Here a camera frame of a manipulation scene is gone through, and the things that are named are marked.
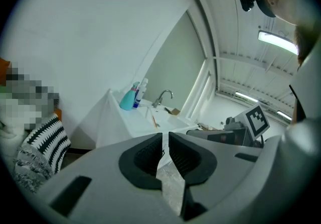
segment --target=black and white striped cloth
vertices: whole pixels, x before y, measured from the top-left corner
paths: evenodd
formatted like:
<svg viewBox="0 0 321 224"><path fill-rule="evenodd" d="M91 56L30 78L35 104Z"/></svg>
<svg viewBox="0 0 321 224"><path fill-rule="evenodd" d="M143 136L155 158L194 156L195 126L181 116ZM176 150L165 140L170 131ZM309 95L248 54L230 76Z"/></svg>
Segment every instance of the black and white striped cloth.
<svg viewBox="0 0 321 224"><path fill-rule="evenodd" d="M71 142L56 114L42 127L32 130L24 143L28 143L42 153L53 173L60 171L61 163Z"/></svg>

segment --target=faucet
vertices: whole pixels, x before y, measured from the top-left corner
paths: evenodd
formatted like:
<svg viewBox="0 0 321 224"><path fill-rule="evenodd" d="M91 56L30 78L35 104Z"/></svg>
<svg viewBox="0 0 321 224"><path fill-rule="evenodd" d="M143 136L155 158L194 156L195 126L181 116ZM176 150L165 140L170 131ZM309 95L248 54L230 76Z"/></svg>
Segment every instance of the faucet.
<svg viewBox="0 0 321 224"><path fill-rule="evenodd" d="M163 100L163 94L165 93L165 92L170 92L171 93L171 99L173 99L173 92L172 91L170 91L170 90L164 90L161 94L160 94L160 96L159 96L159 98L157 98L156 99L156 101L152 104L152 106L154 107L154 108L156 108L158 105L160 105L161 103L162 103L162 100Z"/></svg>

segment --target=blue bottle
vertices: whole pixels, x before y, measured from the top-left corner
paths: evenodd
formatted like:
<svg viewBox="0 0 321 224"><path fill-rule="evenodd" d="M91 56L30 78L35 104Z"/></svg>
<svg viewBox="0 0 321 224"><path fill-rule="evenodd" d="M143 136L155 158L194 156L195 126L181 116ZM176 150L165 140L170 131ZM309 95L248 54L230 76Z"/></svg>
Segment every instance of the blue bottle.
<svg viewBox="0 0 321 224"><path fill-rule="evenodd" d="M137 90L137 86L138 86L139 82L135 82L131 88L130 91L128 91L125 96L123 97L123 99L121 100L119 106L122 109L125 110L131 110L132 106L134 105L135 102L135 93Z"/></svg>

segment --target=ceiling light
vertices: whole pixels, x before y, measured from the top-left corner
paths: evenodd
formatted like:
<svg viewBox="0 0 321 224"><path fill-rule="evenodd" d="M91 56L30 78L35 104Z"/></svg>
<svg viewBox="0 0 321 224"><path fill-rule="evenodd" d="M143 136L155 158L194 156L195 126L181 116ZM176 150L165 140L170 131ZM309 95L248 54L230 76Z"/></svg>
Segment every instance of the ceiling light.
<svg viewBox="0 0 321 224"><path fill-rule="evenodd" d="M242 94L242 93L235 92L235 94L237 94L237 95L239 95L239 96L241 96L241 97L244 97L244 98L246 98L246 99L249 99L249 100L251 100L251 101L258 102L258 100L254 99L254 98L251 98L251 97L249 97L249 96L247 96L247 95L244 95L244 94Z"/></svg>
<svg viewBox="0 0 321 224"><path fill-rule="evenodd" d="M281 111L279 111L279 110L277 111L277 113L280 114L281 116L287 118L289 121L292 120L292 118L290 118L288 115L284 114L283 112L281 112Z"/></svg>
<svg viewBox="0 0 321 224"><path fill-rule="evenodd" d="M298 54L297 47L295 46L295 44L293 44L290 40L287 40L284 37L280 37L270 32L260 30L258 39L263 42L282 47L285 50L288 50L296 55Z"/></svg>

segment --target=ceiling beam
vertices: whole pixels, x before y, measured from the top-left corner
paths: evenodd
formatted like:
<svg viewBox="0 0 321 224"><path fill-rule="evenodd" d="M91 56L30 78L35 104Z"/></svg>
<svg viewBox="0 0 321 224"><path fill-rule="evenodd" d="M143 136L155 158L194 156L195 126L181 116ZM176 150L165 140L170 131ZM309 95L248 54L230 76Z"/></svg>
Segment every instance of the ceiling beam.
<svg viewBox="0 0 321 224"><path fill-rule="evenodd" d="M266 68L265 73L268 72L269 69L272 67L272 65L273 65L273 63L274 63L274 61L275 61L276 58L277 58L277 56L275 56L274 59L273 59L273 61L271 61L271 63L269 64L269 66Z"/></svg>
<svg viewBox="0 0 321 224"><path fill-rule="evenodd" d="M239 11L237 10L237 1L238 0L234 0L235 3L235 16L236 16L236 20L237 20L237 43L236 43L236 55L238 54L238 50L239 50L239 45L240 45L240 33L242 33L242 31L240 32L240 23L239 23Z"/></svg>
<svg viewBox="0 0 321 224"><path fill-rule="evenodd" d="M292 94L292 90L291 89L287 89L286 92L284 92L281 95L279 95L276 99L281 100L281 99L283 99L283 98L285 98L285 97L287 97L287 96L289 96L291 94Z"/></svg>
<svg viewBox="0 0 321 224"><path fill-rule="evenodd" d="M246 63L248 65L251 65L254 68L261 69L264 72L274 73L274 74L282 76L282 77L284 77L285 79L288 79L288 80L292 80L292 78L293 78L293 76L291 74L289 74L289 73L287 73L287 72L285 72L283 70L275 68L274 66L269 65L267 63L260 62L260 61L257 61L257 60L253 60L253 59L250 59L250 58L247 58L247 57L224 53L224 54L220 54L220 59L221 60L227 60L227 61Z"/></svg>
<svg viewBox="0 0 321 224"><path fill-rule="evenodd" d="M209 24L210 27L210 32L211 32L211 36L213 39L213 43L214 43L214 50L215 50L215 55L216 55L216 69L217 69L217 89L220 90L220 81L221 81L221 68L220 68L220 51L219 51L219 44L218 44L218 38L217 38L217 33L216 33L216 29L214 26L214 20L210 11L210 8L207 4L206 0L199 0L201 3L201 6L203 7L203 10L205 12L205 16L207 19L207 22Z"/></svg>
<svg viewBox="0 0 321 224"><path fill-rule="evenodd" d="M229 87L233 87L233 88L239 90L240 92L244 92L246 95L252 94L257 98L261 98L261 99L263 99L265 101L268 101L268 102L272 103L279 110L282 110L282 111L284 110L287 114L292 115L293 108L291 108L290 106L282 103L281 101L279 101L279 100L277 100L277 99L275 99L273 97L270 97L267 94L264 94L264 93L256 91L256 90L251 90L250 91L251 88L249 88L249 87L246 87L246 86L243 86L243 85L231 82L231 81L227 81L227 80L221 80L221 84L224 84L224 85L229 86Z"/></svg>

